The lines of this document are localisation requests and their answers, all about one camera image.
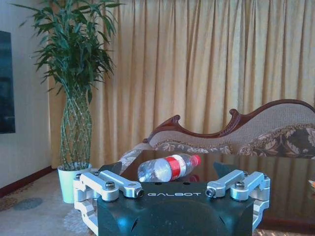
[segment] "bamboo plant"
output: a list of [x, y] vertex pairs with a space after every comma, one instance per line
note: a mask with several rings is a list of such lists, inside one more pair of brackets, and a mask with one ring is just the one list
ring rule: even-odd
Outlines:
[[[104, 82], [104, 73], [113, 73], [113, 62], [104, 46], [115, 34], [115, 18], [109, 8], [120, 3], [112, 0], [45, 0], [34, 11], [32, 27], [41, 37], [36, 51], [37, 70], [48, 66], [42, 83], [55, 81], [57, 94], [66, 94], [61, 124], [60, 158], [63, 170], [85, 169], [89, 165], [92, 119], [89, 103], [95, 82]], [[104, 28], [100, 29], [99, 20]]]

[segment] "patterned rug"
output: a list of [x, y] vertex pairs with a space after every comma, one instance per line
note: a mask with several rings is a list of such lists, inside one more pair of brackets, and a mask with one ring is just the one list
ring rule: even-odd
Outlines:
[[[57, 172], [0, 199], [1, 236], [91, 236], [73, 204], [62, 201]], [[256, 230], [254, 236], [302, 236]]]

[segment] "baseboard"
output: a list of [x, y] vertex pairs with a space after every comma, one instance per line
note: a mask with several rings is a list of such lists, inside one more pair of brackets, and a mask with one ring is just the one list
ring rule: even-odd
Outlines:
[[22, 178], [14, 183], [11, 183], [3, 188], [0, 188], [0, 198], [2, 198], [3, 196], [9, 194], [9, 193], [12, 193], [14, 192], [15, 190], [31, 183], [31, 182], [34, 182], [35, 180], [51, 173], [52, 171], [54, 171], [56, 169], [53, 169], [51, 168], [51, 166], [49, 167], [46, 167], [40, 171], [37, 171], [36, 173], [34, 174], [31, 174], [29, 176], [26, 176], [25, 178]]

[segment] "bottle label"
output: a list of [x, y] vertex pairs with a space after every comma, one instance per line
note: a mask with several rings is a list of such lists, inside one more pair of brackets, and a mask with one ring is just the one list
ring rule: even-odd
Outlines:
[[165, 158], [172, 170], [172, 179], [182, 177], [186, 172], [186, 163], [180, 155], [172, 155]]
[[186, 163], [184, 159], [180, 155], [172, 155], [172, 157], [174, 157], [178, 161], [179, 166], [181, 168], [181, 173], [179, 174], [178, 177], [183, 177], [186, 173]]

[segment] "logo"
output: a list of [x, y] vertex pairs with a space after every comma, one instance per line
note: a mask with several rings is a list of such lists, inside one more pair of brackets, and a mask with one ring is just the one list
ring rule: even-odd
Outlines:
[[158, 197], [158, 196], [165, 196], [165, 197], [182, 197], [182, 196], [199, 196], [201, 193], [148, 193], [150, 197]]

